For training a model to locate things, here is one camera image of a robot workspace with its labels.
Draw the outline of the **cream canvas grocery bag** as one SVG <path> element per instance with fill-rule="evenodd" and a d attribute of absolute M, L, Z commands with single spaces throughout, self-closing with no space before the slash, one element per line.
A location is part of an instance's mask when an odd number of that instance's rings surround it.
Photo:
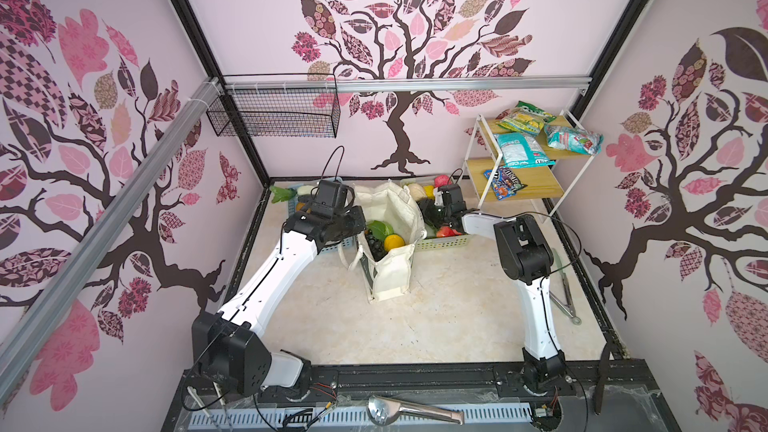
<path fill-rule="evenodd" d="M 403 296 L 410 289 L 416 246 L 427 237 L 417 202 L 407 187 L 391 181 L 376 187 L 355 185 L 353 191 L 364 226 L 351 238 L 351 259 L 344 246 L 338 248 L 341 264 L 362 273 L 369 301 Z"/>

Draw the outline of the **green cabbage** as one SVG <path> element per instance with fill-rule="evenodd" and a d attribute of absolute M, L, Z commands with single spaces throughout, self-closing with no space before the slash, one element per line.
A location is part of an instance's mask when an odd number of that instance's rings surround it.
<path fill-rule="evenodd" d="M 380 220 L 369 222 L 367 230 L 380 241 L 384 241 L 387 237 L 394 234 L 393 227 L 389 223 Z"/>

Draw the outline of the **orange fruit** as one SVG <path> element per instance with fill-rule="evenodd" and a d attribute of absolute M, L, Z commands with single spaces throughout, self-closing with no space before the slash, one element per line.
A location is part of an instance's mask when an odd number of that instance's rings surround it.
<path fill-rule="evenodd" d="M 383 246 L 386 252 L 404 247 L 405 245 L 405 240 L 398 234 L 390 234 L 383 241 Z"/>

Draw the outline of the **dark grape bunch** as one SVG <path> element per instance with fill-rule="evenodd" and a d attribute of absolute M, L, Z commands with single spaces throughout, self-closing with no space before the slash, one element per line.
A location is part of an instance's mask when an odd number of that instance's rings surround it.
<path fill-rule="evenodd" d="M 367 234 L 366 241 L 375 262 L 382 260 L 387 255 L 387 251 L 382 240 L 376 238 L 373 234 Z"/>

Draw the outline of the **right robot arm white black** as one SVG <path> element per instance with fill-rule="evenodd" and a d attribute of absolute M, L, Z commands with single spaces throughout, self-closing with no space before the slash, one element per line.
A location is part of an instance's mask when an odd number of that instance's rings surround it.
<path fill-rule="evenodd" d="M 500 266 L 517 286 L 524 317 L 523 366 L 525 388 L 542 395 L 550 384 L 566 373 L 565 353 L 555 332 L 550 300 L 550 275 L 554 254 L 532 214 L 509 217 L 471 210 L 461 188 L 449 184 L 434 192 L 430 217 L 468 235 L 492 239 Z"/>

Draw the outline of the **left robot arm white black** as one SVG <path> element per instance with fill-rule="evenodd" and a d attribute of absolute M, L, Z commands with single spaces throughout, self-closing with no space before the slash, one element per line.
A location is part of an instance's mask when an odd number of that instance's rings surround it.
<path fill-rule="evenodd" d="M 191 373 L 243 397 L 268 388 L 305 396 L 311 362 L 270 351 L 262 336 L 289 288 L 319 252 L 363 232 L 365 226 L 354 189 L 337 180 L 321 180 L 308 204 L 285 220 L 271 254 L 246 285 L 216 312 L 202 312 L 195 319 Z"/>

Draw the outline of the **M&M candy bag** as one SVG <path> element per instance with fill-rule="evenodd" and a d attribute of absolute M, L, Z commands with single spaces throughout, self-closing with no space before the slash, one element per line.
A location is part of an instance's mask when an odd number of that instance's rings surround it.
<path fill-rule="evenodd" d="M 484 177 L 490 181 L 491 190 L 499 201 L 514 197 L 527 188 L 514 171 L 507 167 L 500 167 L 495 174 L 486 170 Z"/>

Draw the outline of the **yellow green snack bag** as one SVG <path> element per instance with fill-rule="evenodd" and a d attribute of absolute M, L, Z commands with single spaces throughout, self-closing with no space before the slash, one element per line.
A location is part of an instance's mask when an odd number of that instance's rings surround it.
<path fill-rule="evenodd" d="M 518 101 L 514 107 L 502 113 L 498 125 L 511 132 L 535 137 L 555 119 L 555 115 L 531 103 Z"/>

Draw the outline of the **white teal red snack bag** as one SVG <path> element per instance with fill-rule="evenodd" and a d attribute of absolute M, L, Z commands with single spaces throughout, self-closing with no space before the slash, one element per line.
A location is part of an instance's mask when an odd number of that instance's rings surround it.
<path fill-rule="evenodd" d="M 604 140 L 599 133 L 558 125 L 547 125 L 544 134 L 550 148 L 589 156 L 601 151 Z"/>

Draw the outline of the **red apple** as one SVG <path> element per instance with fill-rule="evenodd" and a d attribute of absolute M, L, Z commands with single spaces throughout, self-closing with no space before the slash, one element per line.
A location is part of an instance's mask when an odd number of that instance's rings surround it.
<path fill-rule="evenodd" d="M 444 238 L 444 237 L 453 237 L 459 235 L 459 232 L 455 231 L 449 226 L 443 226 L 439 228 L 436 232 L 437 238 Z"/>

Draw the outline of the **green plastic fruit basket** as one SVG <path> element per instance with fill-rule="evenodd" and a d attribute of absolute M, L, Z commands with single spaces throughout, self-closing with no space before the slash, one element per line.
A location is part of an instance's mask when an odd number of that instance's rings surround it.
<path fill-rule="evenodd" d="M 424 190 L 426 190 L 428 186 L 434 185 L 435 179 L 436 176 L 405 178 L 400 181 L 400 185 L 403 187 L 408 187 L 411 184 L 418 184 Z M 437 235 L 439 228 L 434 227 L 430 222 L 428 222 L 425 216 L 422 216 L 422 218 L 424 220 L 427 235 L 424 239 L 420 239 L 416 243 L 416 252 L 443 250 L 447 248 L 461 247 L 468 244 L 469 236 L 466 234 L 439 237 Z"/>

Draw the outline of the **pink dragon fruit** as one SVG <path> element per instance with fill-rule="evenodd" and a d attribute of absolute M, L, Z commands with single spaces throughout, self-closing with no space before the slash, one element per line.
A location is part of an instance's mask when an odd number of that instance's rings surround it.
<path fill-rule="evenodd" d="M 448 175 L 439 175 L 434 178 L 434 187 L 439 188 L 450 185 L 452 183 L 451 177 Z"/>

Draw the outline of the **blue plastic vegetable basket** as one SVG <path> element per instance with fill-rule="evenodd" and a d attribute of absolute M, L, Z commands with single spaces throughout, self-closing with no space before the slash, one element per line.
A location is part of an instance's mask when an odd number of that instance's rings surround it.
<path fill-rule="evenodd" d="M 316 187 L 310 193 L 310 199 L 303 208 L 298 208 L 288 217 L 283 231 L 303 234 L 305 239 L 313 242 L 318 251 L 327 247 L 340 245 L 348 237 L 362 230 L 364 219 L 360 207 L 355 204 L 341 216 L 319 216 L 310 211 L 311 200 Z"/>

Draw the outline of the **beige cauliflower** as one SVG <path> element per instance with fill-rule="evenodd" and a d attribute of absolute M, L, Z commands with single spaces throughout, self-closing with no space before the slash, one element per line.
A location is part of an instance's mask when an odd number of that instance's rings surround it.
<path fill-rule="evenodd" d="M 415 200 L 419 201 L 422 199 L 427 198 L 427 193 L 424 187 L 418 183 L 410 183 L 407 185 L 407 189 L 410 193 L 410 196 Z"/>

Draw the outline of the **green lettuce leaf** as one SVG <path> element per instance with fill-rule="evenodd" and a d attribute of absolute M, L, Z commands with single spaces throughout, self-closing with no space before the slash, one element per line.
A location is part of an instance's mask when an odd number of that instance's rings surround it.
<path fill-rule="evenodd" d="M 283 188 L 276 185 L 269 187 L 272 203 L 288 202 L 297 196 L 297 190 L 292 188 Z"/>

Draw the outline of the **green handled floor tongs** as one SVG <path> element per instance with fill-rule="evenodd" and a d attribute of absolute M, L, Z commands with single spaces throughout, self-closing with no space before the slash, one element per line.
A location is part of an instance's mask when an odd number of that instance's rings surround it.
<path fill-rule="evenodd" d="M 569 318 L 572 324 L 580 326 L 582 324 L 582 320 L 577 314 L 569 279 L 566 272 L 566 266 L 563 264 L 557 250 L 552 250 L 552 253 L 554 257 L 552 272 L 558 274 L 562 284 L 563 294 L 562 296 L 558 296 L 555 292 L 551 292 L 550 299 L 557 306 L 557 308 Z"/>

